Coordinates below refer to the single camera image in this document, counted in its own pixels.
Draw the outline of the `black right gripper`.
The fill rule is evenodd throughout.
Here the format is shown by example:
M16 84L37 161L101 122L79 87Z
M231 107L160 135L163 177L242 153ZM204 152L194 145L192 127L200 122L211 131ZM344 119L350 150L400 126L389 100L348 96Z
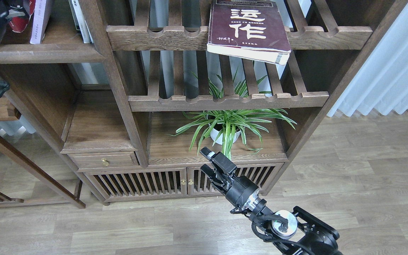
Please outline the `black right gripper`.
M236 176L237 166L222 152L215 153L207 147L200 150L214 166L204 164L201 171L210 179L215 189L225 195L235 207L233 213L252 212L260 202L259 187L246 176Z

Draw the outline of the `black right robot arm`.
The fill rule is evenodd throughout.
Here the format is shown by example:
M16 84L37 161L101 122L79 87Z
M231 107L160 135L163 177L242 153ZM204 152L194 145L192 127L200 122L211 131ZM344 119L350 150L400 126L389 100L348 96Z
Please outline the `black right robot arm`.
M236 165L222 152L207 147L200 153L212 167L201 170L211 185L234 206L232 214L243 214L251 221L251 229L264 242L272 243L284 255L340 255L337 230L301 207L273 211L259 198L259 187L246 176L236 176Z

